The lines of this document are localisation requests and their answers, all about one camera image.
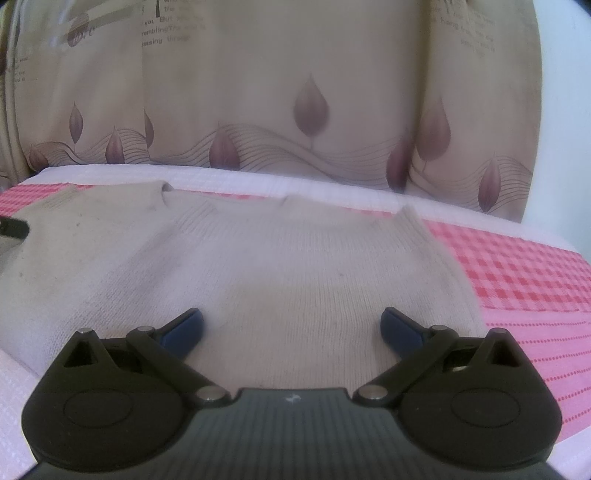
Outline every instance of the metal pin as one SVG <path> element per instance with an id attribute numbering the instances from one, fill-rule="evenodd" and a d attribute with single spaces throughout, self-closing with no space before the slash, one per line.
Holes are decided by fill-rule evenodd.
<path id="1" fill-rule="evenodd" d="M 226 396 L 226 392 L 222 387 L 217 385 L 208 385 L 207 387 L 201 387 L 197 390 L 196 395 L 205 402 L 213 402 L 221 400 Z"/>
<path id="2" fill-rule="evenodd" d="M 381 400 L 388 395 L 388 390 L 381 385 L 364 385 L 358 393 L 366 400 Z"/>

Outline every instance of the beige curtain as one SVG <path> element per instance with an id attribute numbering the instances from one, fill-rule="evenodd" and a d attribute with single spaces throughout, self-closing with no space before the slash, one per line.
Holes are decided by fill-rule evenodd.
<path id="1" fill-rule="evenodd" d="M 17 12 L 6 114 L 20 175 L 23 152 L 36 171 L 231 168 L 521 218 L 540 119 L 531 0 L 20 0 Z"/>

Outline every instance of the pink gingham fabric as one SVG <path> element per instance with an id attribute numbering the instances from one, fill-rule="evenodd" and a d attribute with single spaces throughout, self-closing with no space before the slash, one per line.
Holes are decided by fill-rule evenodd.
<path id="1" fill-rule="evenodd" d="M 0 195 L 0 215 L 12 215 L 65 186 L 16 186 Z M 558 400 L 563 413 L 560 440 L 590 426 L 591 265 L 576 252 L 512 236 L 443 222 L 426 224 L 464 268 L 486 324 L 511 331 Z"/>

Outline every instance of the wavy line pattern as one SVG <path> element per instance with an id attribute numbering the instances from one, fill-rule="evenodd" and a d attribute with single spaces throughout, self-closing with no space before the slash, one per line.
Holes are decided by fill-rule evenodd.
<path id="1" fill-rule="evenodd" d="M 224 131 L 236 147 L 240 159 L 240 170 L 250 172 L 282 172 L 282 164 L 303 167 L 306 174 L 318 179 L 363 186 L 378 190 L 389 190 L 386 180 L 386 163 L 393 149 L 403 137 L 389 138 L 374 145 L 343 152 L 322 152 L 311 150 L 293 140 L 269 129 L 249 124 L 228 124 Z M 128 164 L 161 164 L 196 167 L 210 167 L 209 150 L 216 130 L 211 130 L 187 151 L 151 158 L 146 138 L 136 130 L 118 128 L 125 162 Z M 111 132 L 102 137 L 94 146 L 84 152 L 76 151 L 63 142 L 45 142 L 36 145 L 47 158 L 50 166 L 72 164 L 105 164 L 105 149 Z M 501 191 L 498 200 L 488 213 L 509 202 L 527 199 L 530 191 L 532 172 L 516 159 L 495 157 L 501 175 Z M 484 161 L 470 175 L 460 180 L 442 180 L 420 171 L 411 165 L 408 182 L 420 189 L 425 196 L 447 200 L 468 209 L 480 211 L 478 202 L 479 184 L 489 160 Z M 417 183 L 421 179 L 423 186 Z"/>
<path id="2" fill-rule="evenodd" d="M 130 128 L 120 128 L 117 129 L 117 132 L 123 145 L 126 163 L 150 163 L 145 138 L 142 134 Z M 111 133 L 105 135 L 93 147 L 84 152 L 74 152 L 72 147 L 64 142 L 45 142 L 35 147 L 45 155 L 50 167 L 106 164 L 105 150 L 110 138 Z"/>
<path id="3" fill-rule="evenodd" d="M 240 157 L 240 170 L 251 172 L 278 171 L 281 163 L 306 166 L 311 176 L 339 183 L 389 190 L 385 178 L 385 165 L 392 149 L 400 141 L 391 138 L 355 151 L 320 153 L 303 147 L 271 130 L 248 124 L 225 125 L 224 130 L 236 146 Z M 210 167 L 209 148 L 215 137 L 210 131 L 185 152 L 150 158 L 145 137 L 128 128 L 117 129 L 123 144 L 125 162 L 130 164 L 161 164 Z M 36 145 L 49 165 L 103 164 L 105 149 L 111 134 L 105 135 L 90 149 L 74 152 L 63 142 Z"/>
<path id="4" fill-rule="evenodd" d="M 527 199 L 530 193 L 532 172 L 512 157 L 495 157 L 501 174 L 501 192 L 494 207 L 488 213 L 493 213 L 509 202 Z M 470 210 L 481 211 L 478 203 L 478 189 L 489 160 L 484 161 L 475 171 L 461 180 L 435 179 L 428 172 L 419 170 L 411 165 L 413 176 L 421 177 L 440 194 L 439 198 L 453 196 L 453 203 Z"/>

